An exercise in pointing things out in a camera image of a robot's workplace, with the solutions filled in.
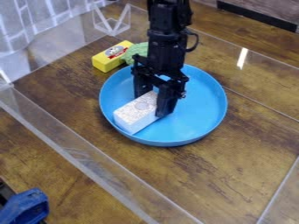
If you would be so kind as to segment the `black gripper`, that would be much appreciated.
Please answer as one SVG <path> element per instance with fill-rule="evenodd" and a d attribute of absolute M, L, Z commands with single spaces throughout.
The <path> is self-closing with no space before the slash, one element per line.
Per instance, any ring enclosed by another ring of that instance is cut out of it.
<path fill-rule="evenodd" d="M 158 87 L 154 115 L 164 117 L 173 112 L 177 100 L 185 97 L 188 78 L 181 69 L 188 38 L 184 31 L 149 29 L 146 35 L 146 56 L 133 56 L 134 98 L 152 91 L 153 86 Z"/>

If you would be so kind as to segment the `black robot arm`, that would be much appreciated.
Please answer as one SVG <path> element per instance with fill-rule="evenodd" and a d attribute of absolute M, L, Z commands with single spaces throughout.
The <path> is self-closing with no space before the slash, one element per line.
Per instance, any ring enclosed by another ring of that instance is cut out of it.
<path fill-rule="evenodd" d="M 188 36 L 198 35 L 186 29 L 192 23 L 189 0 L 146 0 L 149 29 L 146 56 L 132 56 L 134 98 L 158 88 L 154 115 L 168 116 L 176 102 L 185 96 L 189 78 L 181 72 L 185 53 L 198 44 L 186 47 Z"/>

